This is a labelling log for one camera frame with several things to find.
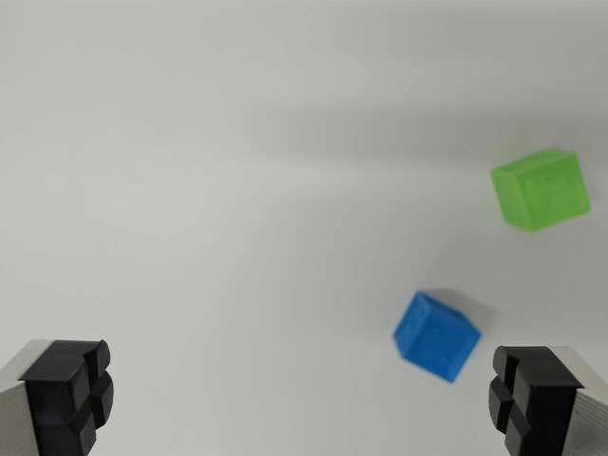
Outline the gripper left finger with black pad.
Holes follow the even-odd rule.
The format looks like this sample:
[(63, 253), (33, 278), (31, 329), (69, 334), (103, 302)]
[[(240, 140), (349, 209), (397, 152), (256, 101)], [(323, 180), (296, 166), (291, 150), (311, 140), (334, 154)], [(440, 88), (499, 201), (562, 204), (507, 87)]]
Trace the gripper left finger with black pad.
[(1, 453), (84, 456), (110, 416), (103, 341), (33, 339), (1, 368)]

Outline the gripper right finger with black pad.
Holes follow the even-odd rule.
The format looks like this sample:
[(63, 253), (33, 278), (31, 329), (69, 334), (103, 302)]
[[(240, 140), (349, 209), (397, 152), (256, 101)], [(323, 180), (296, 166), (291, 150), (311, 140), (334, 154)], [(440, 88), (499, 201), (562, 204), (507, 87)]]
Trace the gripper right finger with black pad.
[(605, 455), (607, 382), (569, 347), (498, 347), (488, 409), (514, 456)]

